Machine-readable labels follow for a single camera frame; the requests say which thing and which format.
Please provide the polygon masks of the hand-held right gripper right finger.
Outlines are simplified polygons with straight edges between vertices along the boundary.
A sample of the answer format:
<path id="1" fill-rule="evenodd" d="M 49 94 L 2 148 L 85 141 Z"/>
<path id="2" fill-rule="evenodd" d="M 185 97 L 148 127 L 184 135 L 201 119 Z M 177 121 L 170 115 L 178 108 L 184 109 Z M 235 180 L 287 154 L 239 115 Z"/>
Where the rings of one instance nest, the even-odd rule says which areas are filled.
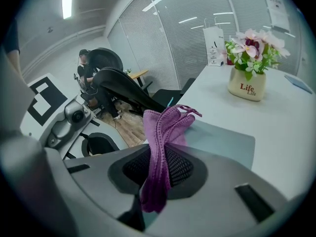
<path id="1" fill-rule="evenodd" d="M 206 181 L 191 197 L 169 200 L 146 228 L 154 237 L 228 237 L 258 225 L 236 191 L 249 185 L 272 209 L 281 209 L 286 198 L 271 184 L 235 160 L 198 149 L 171 145 L 172 149 L 201 160 Z"/>

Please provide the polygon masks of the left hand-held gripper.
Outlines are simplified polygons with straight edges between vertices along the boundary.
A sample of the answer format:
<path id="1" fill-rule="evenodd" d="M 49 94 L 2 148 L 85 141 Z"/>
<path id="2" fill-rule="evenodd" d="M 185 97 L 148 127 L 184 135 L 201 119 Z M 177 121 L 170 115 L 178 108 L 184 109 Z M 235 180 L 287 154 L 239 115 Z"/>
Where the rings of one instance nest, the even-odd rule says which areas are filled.
<path id="1" fill-rule="evenodd" d="M 111 125 L 91 120 L 93 112 L 76 100 L 76 94 L 52 74 L 28 84 L 35 96 L 22 120 L 24 135 L 52 148 L 64 159 L 83 158 L 82 143 L 86 135 L 101 133 L 116 144 L 118 150 L 129 148 L 120 133 Z"/>

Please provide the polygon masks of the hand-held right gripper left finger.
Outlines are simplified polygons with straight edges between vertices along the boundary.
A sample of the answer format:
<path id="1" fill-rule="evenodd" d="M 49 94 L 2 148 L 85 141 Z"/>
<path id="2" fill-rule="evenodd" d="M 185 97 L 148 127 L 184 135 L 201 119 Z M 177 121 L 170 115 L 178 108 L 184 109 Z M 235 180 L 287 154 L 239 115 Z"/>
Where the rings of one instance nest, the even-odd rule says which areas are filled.
<path id="1" fill-rule="evenodd" d="M 118 190 L 127 179 L 120 167 L 113 177 L 109 169 L 114 163 L 135 157 L 148 150 L 140 145 L 96 157 L 74 158 L 63 161 L 59 153 L 45 148 L 49 169 L 67 213 L 63 222 L 70 230 L 66 237 L 151 237 L 140 228 L 134 228 L 131 220 L 141 219 L 139 200 L 136 194 Z"/>

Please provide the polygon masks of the grey notebook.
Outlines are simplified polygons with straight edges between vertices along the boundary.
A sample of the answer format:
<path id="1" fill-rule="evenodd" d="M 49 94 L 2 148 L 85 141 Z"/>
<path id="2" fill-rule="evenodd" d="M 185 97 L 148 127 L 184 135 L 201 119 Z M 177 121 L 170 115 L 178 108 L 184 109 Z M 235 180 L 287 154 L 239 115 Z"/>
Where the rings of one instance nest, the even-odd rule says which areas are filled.
<path id="1" fill-rule="evenodd" d="M 188 147 L 231 158 L 252 168 L 255 138 L 250 135 L 214 126 L 200 120 L 184 132 Z"/>

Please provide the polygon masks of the purple cloth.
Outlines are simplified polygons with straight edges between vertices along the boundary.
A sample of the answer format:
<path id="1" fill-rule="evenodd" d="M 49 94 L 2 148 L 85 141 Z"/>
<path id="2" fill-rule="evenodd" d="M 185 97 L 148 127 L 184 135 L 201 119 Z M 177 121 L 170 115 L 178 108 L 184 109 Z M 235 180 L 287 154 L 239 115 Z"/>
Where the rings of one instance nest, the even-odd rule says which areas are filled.
<path id="1" fill-rule="evenodd" d="M 164 146 L 173 142 L 185 146 L 184 132 L 193 124 L 196 115 L 202 117 L 196 109 L 179 104 L 167 107 L 162 113 L 145 110 L 144 131 L 151 157 L 140 198 L 144 212 L 160 213 L 166 205 L 171 184 Z"/>

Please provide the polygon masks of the black chair with blue sticker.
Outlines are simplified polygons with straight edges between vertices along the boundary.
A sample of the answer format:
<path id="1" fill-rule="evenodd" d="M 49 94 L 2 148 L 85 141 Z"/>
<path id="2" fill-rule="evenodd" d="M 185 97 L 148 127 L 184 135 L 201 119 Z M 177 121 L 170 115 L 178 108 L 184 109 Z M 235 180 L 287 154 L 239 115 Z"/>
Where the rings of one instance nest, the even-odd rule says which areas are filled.
<path id="1" fill-rule="evenodd" d="M 158 90 L 152 97 L 147 88 L 152 84 L 149 82 L 143 86 L 138 85 L 129 75 L 123 72 L 123 64 L 116 53 L 106 48 L 97 48 L 87 55 L 90 67 L 98 68 L 93 84 L 98 89 L 105 89 L 114 97 L 128 103 L 132 109 L 131 113 L 143 116 L 145 110 L 163 112 L 168 106 L 172 107 L 178 103 L 195 81 L 188 79 L 182 90 Z"/>

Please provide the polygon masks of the orange round table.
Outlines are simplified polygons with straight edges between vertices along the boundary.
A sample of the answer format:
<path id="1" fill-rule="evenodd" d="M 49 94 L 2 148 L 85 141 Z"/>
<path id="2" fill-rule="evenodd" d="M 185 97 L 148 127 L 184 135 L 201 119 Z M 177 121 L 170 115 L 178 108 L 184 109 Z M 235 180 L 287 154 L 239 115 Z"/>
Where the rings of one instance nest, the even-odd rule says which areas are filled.
<path id="1" fill-rule="evenodd" d="M 141 80 L 141 77 L 143 75 L 145 75 L 149 70 L 141 70 L 137 73 L 133 73 L 133 74 L 129 74 L 130 78 L 133 80 L 137 80 L 139 86 L 141 87 L 141 89 L 143 91 L 145 91 L 147 94 L 149 94 L 148 92 L 148 87 L 153 83 L 152 81 L 149 81 L 147 83 L 143 83 Z"/>

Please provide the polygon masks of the pink flowers in cream pot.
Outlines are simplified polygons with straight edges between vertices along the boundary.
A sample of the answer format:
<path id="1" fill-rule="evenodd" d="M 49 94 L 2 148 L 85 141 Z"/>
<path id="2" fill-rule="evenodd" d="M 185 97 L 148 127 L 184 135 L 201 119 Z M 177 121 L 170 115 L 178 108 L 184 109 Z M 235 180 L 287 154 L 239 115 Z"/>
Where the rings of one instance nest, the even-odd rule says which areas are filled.
<path id="1" fill-rule="evenodd" d="M 237 32 L 236 38 L 225 42 L 227 58 L 231 61 L 228 91 L 237 97 L 259 102 L 266 87 L 266 71 L 277 69 L 279 58 L 287 58 L 284 40 L 271 31 L 248 29 Z"/>

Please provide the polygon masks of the blue pad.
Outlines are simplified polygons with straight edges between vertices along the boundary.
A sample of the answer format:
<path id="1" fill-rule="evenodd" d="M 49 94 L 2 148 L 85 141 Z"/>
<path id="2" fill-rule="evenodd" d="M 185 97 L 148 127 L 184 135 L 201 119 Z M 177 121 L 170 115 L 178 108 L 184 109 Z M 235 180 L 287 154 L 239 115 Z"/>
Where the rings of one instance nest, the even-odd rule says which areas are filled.
<path id="1" fill-rule="evenodd" d="M 309 94 L 313 94 L 313 91 L 302 81 L 294 78 L 294 77 L 291 77 L 289 75 L 285 75 L 284 76 L 291 84 L 293 84 L 294 86 L 306 91 L 307 93 Z"/>

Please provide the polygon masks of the white paper bag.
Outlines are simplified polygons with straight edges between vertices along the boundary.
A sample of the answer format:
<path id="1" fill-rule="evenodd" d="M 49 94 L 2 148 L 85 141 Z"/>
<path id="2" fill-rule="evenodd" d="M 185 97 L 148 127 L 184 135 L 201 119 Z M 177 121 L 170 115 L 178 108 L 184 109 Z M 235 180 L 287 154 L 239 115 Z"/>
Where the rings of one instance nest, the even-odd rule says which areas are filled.
<path id="1" fill-rule="evenodd" d="M 205 28 L 203 28 L 207 65 L 221 67 L 224 65 L 224 32 L 217 26 L 208 27 L 206 24 L 207 18 L 204 19 Z"/>

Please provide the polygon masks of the white paper notice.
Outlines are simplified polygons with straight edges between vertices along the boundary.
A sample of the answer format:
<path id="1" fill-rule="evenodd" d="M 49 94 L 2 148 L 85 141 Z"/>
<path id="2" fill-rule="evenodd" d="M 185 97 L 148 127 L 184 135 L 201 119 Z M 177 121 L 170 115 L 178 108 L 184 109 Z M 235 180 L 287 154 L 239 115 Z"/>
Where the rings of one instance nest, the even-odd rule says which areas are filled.
<path id="1" fill-rule="evenodd" d="M 289 16 L 283 0 L 265 0 L 271 19 L 271 26 L 278 30 L 290 32 Z"/>

